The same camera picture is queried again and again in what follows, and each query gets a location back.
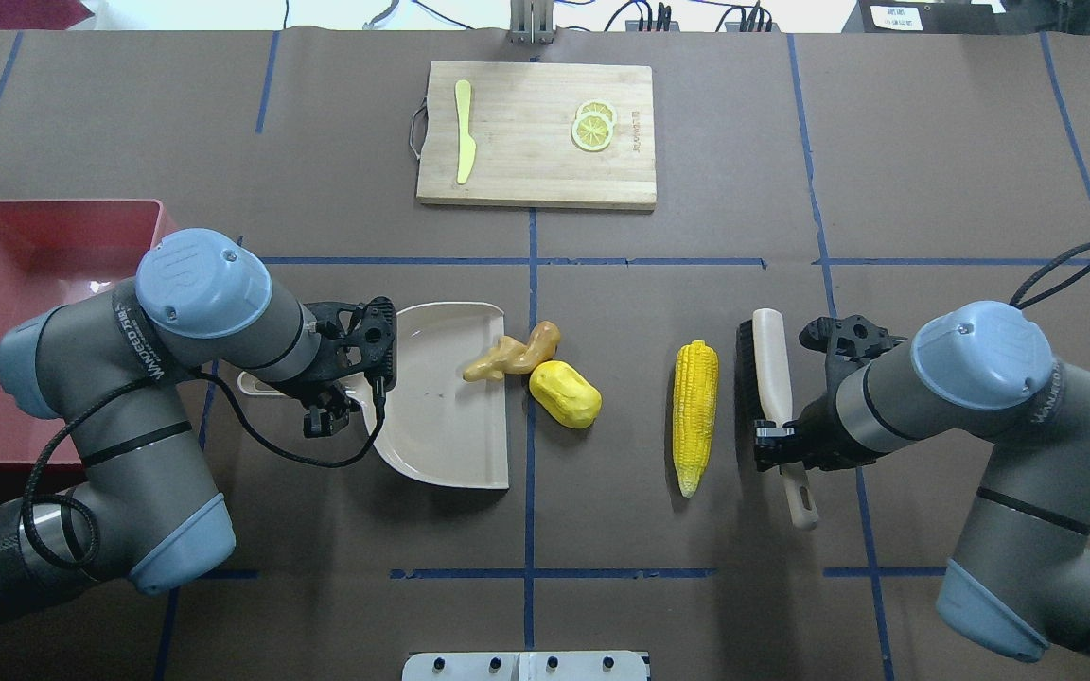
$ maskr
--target blue plastic cap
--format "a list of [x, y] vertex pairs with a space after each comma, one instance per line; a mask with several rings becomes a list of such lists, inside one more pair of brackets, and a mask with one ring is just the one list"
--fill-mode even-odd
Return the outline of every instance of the blue plastic cap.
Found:
[[912, 340], [911, 363], [936, 396], [980, 411], [1029, 400], [1054, 372], [1042, 329], [995, 301], [970, 303], [925, 324]]
[[1037, 662], [1051, 643], [957, 561], [949, 560], [936, 612], [958, 634], [1020, 662]]
[[268, 268], [211, 229], [166, 236], [142, 258], [135, 289], [157, 326], [190, 338], [237, 333], [271, 302]]
[[217, 568], [232, 552], [233, 523], [218, 491], [133, 566], [129, 581], [143, 594], [161, 594]]
[[19, 325], [5, 332], [0, 340], [0, 385], [3, 392], [12, 396], [19, 410], [36, 418], [57, 418], [58, 413], [45, 401], [39, 392], [36, 378], [36, 348], [45, 323], [63, 305]]

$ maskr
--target yellow knife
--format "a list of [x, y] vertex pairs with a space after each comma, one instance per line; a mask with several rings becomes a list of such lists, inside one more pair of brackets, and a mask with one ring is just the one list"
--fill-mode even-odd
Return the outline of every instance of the yellow knife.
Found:
[[457, 184], [465, 184], [473, 169], [473, 156], [477, 154], [477, 144], [469, 133], [469, 104], [473, 96], [473, 87], [468, 81], [458, 81], [457, 94], [457, 137], [460, 146], [457, 150]]

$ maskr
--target pink plastic container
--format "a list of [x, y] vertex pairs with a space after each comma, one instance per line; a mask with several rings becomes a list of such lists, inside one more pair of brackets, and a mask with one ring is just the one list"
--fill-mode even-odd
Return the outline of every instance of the pink plastic container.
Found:
[[[135, 275], [142, 256], [174, 229], [159, 202], [0, 202], [0, 338]], [[29, 417], [0, 388], [0, 466], [31, 465], [58, 429], [61, 419]], [[51, 463], [78, 465], [70, 440]]]

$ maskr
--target yellow corn cob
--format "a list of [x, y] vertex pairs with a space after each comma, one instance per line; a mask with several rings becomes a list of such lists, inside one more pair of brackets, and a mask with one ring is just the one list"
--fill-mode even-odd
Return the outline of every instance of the yellow corn cob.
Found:
[[676, 387], [670, 401], [670, 459], [679, 492], [691, 499], [708, 464], [717, 412], [717, 353], [703, 340], [676, 355]]

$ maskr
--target cutting board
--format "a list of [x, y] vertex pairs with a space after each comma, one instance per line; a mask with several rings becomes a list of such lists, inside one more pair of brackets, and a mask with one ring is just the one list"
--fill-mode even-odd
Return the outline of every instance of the cutting board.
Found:
[[[472, 85], [473, 169], [457, 182], [455, 86]], [[617, 109], [611, 143], [570, 141], [581, 104]], [[433, 61], [416, 197], [424, 204], [652, 211], [654, 81], [649, 66]]]

